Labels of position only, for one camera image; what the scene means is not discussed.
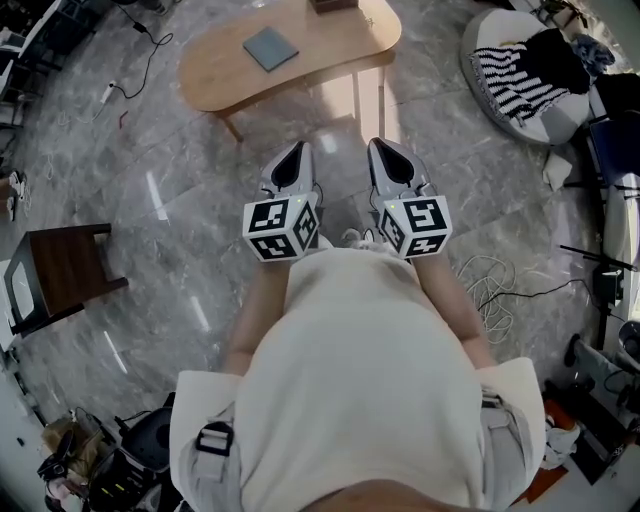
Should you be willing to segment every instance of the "black and white striped fabric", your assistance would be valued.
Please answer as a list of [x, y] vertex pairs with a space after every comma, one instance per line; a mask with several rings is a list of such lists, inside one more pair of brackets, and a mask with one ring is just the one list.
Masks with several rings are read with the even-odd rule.
[[469, 58], [485, 92], [489, 104], [500, 119], [518, 119], [520, 124], [540, 116], [560, 98], [571, 93], [569, 89], [545, 84], [537, 76], [530, 76], [521, 58], [524, 44], [501, 48], [480, 48]]

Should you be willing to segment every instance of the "backpack strap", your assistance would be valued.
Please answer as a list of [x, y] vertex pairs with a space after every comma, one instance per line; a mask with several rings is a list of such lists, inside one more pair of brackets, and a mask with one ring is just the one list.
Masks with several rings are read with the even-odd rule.
[[480, 421], [484, 437], [485, 507], [505, 510], [525, 491], [533, 466], [533, 444], [523, 413], [483, 390]]
[[234, 405], [210, 418], [180, 457], [188, 474], [185, 500], [196, 512], [242, 512], [240, 451], [233, 430]]

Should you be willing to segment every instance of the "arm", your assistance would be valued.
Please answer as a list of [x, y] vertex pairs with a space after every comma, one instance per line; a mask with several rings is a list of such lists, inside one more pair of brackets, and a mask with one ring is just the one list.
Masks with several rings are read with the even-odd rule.
[[413, 259], [420, 286], [476, 368], [495, 366], [480, 315], [443, 254]]
[[233, 327], [225, 373], [244, 375], [262, 338], [282, 317], [290, 268], [288, 261], [259, 264]]

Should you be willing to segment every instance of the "chair seat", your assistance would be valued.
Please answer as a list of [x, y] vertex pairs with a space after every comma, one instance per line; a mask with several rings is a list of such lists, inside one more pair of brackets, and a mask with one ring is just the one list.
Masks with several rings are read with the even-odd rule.
[[534, 16], [525, 12], [490, 9], [476, 16], [467, 26], [460, 45], [460, 64], [469, 87], [482, 110], [502, 129], [518, 139], [538, 144], [567, 142], [589, 115], [588, 94], [570, 94], [560, 99], [541, 116], [520, 126], [516, 119], [498, 119], [480, 89], [468, 55], [478, 48], [499, 47], [526, 41], [547, 30]]

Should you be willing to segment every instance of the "white box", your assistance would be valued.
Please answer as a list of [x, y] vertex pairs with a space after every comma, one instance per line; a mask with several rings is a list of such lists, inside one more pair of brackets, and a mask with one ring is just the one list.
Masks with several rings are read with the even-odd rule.
[[385, 201], [379, 227], [402, 258], [438, 254], [453, 231], [444, 196]]
[[245, 204], [242, 237], [260, 261], [302, 258], [320, 224], [317, 201], [310, 192]]

